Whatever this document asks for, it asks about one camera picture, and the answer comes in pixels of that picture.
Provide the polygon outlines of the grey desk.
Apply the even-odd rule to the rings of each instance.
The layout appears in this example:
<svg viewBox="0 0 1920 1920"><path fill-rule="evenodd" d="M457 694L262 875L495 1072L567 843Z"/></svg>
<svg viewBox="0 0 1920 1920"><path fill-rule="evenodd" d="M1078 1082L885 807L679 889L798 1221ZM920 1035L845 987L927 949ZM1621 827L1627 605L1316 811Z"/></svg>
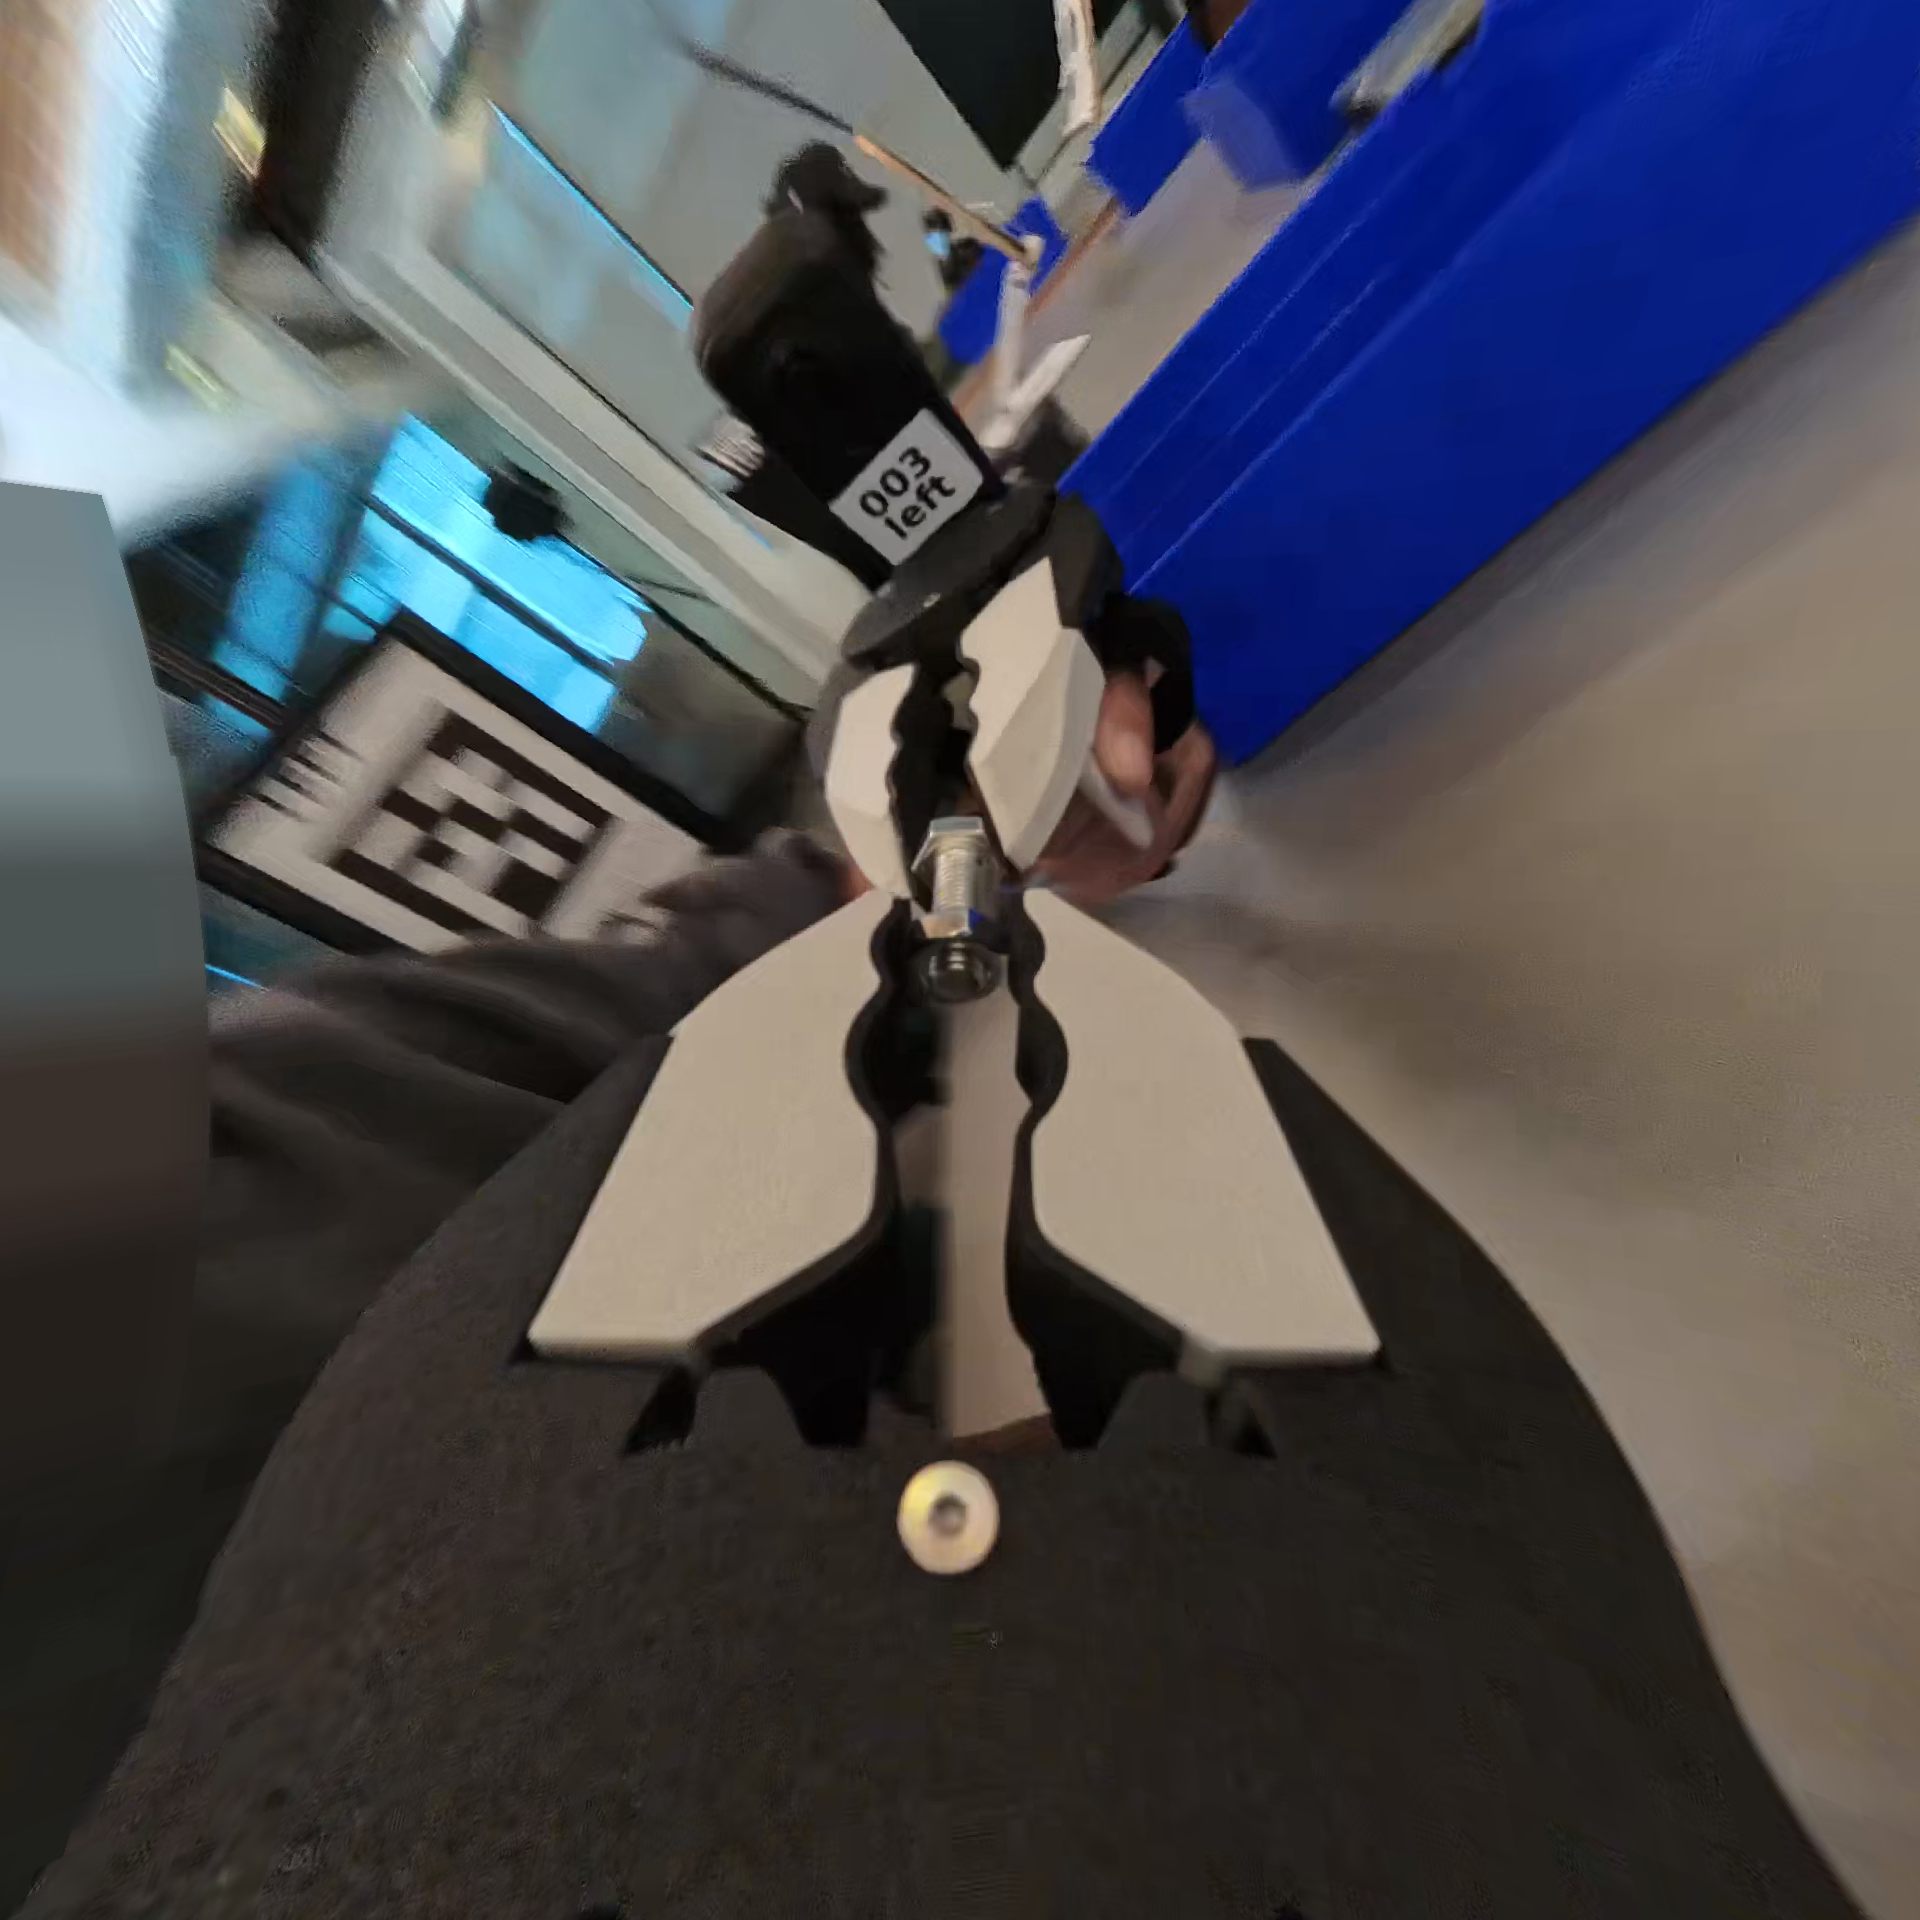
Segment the grey desk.
<svg viewBox="0 0 1920 1920"><path fill-rule="evenodd" d="M1517 1286L1813 1834L1916 1917L1916 227L1224 775L1115 921Z"/></svg>

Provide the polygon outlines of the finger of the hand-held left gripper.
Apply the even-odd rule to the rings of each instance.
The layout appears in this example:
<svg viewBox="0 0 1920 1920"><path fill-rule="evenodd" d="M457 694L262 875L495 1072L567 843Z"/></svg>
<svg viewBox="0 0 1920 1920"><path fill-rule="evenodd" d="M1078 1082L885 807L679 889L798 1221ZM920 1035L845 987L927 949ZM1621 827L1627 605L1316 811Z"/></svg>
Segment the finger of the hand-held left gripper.
<svg viewBox="0 0 1920 1920"><path fill-rule="evenodd" d="M931 901L931 837L963 811L963 739L939 678L891 665L857 678L822 735L822 798L870 889Z"/></svg>
<svg viewBox="0 0 1920 1920"><path fill-rule="evenodd" d="M1155 826L1094 757L1105 672L1061 619L1046 561L1021 570L968 625L968 781L1005 870L1021 879L1077 800L1148 848Z"/></svg>

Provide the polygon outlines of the silver bolt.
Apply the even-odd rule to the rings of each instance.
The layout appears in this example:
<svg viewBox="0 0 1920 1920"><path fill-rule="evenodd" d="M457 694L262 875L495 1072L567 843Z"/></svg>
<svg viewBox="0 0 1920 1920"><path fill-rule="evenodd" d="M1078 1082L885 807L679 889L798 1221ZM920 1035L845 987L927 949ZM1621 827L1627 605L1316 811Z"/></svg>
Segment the silver bolt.
<svg viewBox="0 0 1920 1920"><path fill-rule="evenodd" d="M934 944L984 944L1001 920L1001 863L973 815L927 826L915 864L920 935Z"/></svg>

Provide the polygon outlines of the black white marker board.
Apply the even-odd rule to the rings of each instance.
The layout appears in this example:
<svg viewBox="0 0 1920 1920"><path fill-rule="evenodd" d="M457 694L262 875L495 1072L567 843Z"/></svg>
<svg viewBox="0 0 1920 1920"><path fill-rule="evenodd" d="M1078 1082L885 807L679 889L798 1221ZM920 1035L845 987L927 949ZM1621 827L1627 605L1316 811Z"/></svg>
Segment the black white marker board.
<svg viewBox="0 0 1920 1920"><path fill-rule="evenodd" d="M204 883L351 954L607 938L737 841L409 614L196 818Z"/></svg>

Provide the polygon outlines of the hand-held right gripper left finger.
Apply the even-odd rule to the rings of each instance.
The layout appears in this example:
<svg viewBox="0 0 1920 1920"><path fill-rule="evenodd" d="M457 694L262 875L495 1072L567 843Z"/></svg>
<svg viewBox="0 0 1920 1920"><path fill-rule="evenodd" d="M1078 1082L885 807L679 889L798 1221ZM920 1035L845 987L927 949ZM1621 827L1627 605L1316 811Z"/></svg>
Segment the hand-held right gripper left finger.
<svg viewBox="0 0 1920 1920"><path fill-rule="evenodd" d="M799 1419L931 1415L942 1029L909 918L863 895L685 1016L526 1331L529 1357L701 1381L760 1370Z"/></svg>

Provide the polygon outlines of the silver hex nut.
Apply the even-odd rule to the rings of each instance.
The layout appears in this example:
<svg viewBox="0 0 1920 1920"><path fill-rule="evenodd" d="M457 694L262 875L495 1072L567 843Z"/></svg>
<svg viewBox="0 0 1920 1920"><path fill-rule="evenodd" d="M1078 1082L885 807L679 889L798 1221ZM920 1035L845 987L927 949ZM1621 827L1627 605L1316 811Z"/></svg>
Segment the silver hex nut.
<svg viewBox="0 0 1920 1920"><path fill-rule="evenodd" d="M944 1011L995 998L1003 973L1005 943L995 928L927 935L911 954L919 998Z"/></svg>

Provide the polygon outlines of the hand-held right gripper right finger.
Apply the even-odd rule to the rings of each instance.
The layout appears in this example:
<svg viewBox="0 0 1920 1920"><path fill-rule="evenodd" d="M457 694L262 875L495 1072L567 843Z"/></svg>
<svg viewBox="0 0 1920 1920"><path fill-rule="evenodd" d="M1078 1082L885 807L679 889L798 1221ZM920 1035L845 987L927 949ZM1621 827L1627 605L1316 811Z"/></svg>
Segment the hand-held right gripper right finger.
<svg viewBox="0 0 1920 1920"><path fill-rule="evenodd" d="M1052 1419L1142 1377L1204 1399L1383 1343L1259 1075L1263 1053L1157 955L1048 893L1013 923L1021 1119L1003 1295Z"/></svg>

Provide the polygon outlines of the blue plastic bin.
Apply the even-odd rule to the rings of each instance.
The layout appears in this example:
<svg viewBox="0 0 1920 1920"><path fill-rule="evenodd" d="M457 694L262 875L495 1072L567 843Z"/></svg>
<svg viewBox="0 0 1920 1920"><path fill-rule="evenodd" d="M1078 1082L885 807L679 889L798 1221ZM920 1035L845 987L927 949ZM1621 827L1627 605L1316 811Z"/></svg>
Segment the blue plastic bin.
<svg viewBox="0 0 1920 1920"><path fill-rule="evenodd" d="M1463 56L1484 17L1484 3L1238 5L1181 112L1238 191L1297 186Z"/></svg>
<svg viewBox="0 0 1920 1920"><path fill-rule="evenodd" d="M1694 3L1157 566L1257 757L1916 217L1916 3Z"/></svg>
<svg viewBox="0 0 1920 1920"><path fill-rule="evenodd" d="M1206 49L1185 19L1105 111L1088 144L1088 175L1125 219L1145 213L1183 166L1198 133L1185 104L1204 78Z"/></svg>
<svg viewBox="0 0 1920 1920"><path fill-rule="evenodd" d="M1061 267L1068 254L1068 234L1041 198L1027 199L1009 219L1009 234L1041 243L1039 264L1028 277L1028 293L1036 296ZM944 303L936 338L955 369L973 369L989 358L1001 311L1001 286L1009 259L995 248L981 248L967 275Z"/></svg>
<svg viewBox="0 0 1920 1920"><path fill-rule="evenodd" d="M1068 475L1145 577L1683 25L1676 3L1486 5L1336 153Z"/></svg>

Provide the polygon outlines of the person's left hand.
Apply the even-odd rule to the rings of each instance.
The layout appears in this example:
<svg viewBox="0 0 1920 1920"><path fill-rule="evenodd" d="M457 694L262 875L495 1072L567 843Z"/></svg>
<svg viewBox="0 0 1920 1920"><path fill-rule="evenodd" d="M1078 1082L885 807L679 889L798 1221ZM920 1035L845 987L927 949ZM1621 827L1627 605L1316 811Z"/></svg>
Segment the person's left hand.
<svg viewBox="0 0 1920 1920"><path fill-rule="evenodd" d="M1158 678L1155 665L1148 680L1133 670L1108 675L1091 760L1118 800L1140 807L1150 835L1142 843L1129 840L1078 786L1028 872L1030 883L1085 911L1163 879L1185 853L1211 802L1216 745L1200 723L1190 723L1165 753L1157 750L1150 694Z"/></svg>

